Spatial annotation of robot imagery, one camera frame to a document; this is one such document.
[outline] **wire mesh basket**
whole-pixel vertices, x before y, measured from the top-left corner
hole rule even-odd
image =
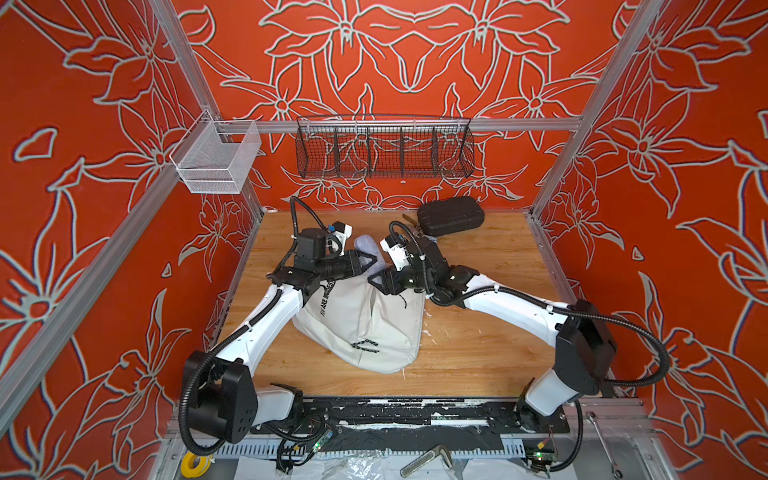
[[[170,160],[193,194],[238,194],[261,148],[256,122],[243,135],[223,132],[224,121],[204,111],[170,154]]]
[[[369,114],[296,121],[303,178],[459,178],[475,171],[469,118]]]

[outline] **floral pattern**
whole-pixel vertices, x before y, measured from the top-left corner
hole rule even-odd
[[[542,0],[174,5],[223,116],[281,121],[371,112],[577,117],[636,8],[601,2],[587,20],[575,2]],[[298,190],[318,208],[413,208],[469,194],[491,208],[524,209],[565,133],[479,132],[471,177],[405,183],[301,179],[293,139],[268,137],[251,180],[277,208]],[[343,153],[357,158],[356,143]]]
[[[739,73],[767,39],[765,5],[665,2],[541,219],[574,293],[667,347],[668,377],[627,393],[681,478],[768,476],[766,99]],[[657,368],[614,335],[617,377]]]
[[[24,112],[0,140],[0,220],[13,230],[0,239],[2,375],[166,167],[200,109],[146,0],[6,2],[0,25],[8,72],[0,82],[14,92],[9,109]],[[182,365],[212,341],[209,332],[204,342],[207,313],[217,302],[224,309],[219,294],[252,215],[241,195],[198,197],[175,185],[0,439],[0,478],[149,474]],[[201,227],[226,250],[208,247],[206,262],[176,265]]]

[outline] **black zipper case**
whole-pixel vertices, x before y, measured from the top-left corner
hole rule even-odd
[[[425,235],[440,237],[480,227],[485,212],[472,197],[453,197],[423,204],[416,217]]]

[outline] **yellow tape roll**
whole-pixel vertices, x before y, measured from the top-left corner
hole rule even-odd
[[[197,478],[208,470],[211,463],[210,456],[198,457],[192,452],[187,452],[181,460],[181,474],[185,478]]]

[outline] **black wire basket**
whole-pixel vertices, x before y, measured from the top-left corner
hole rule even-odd
[[[303,178],[461,178],[475,171],[469,118],[366,114],[296,122]]]

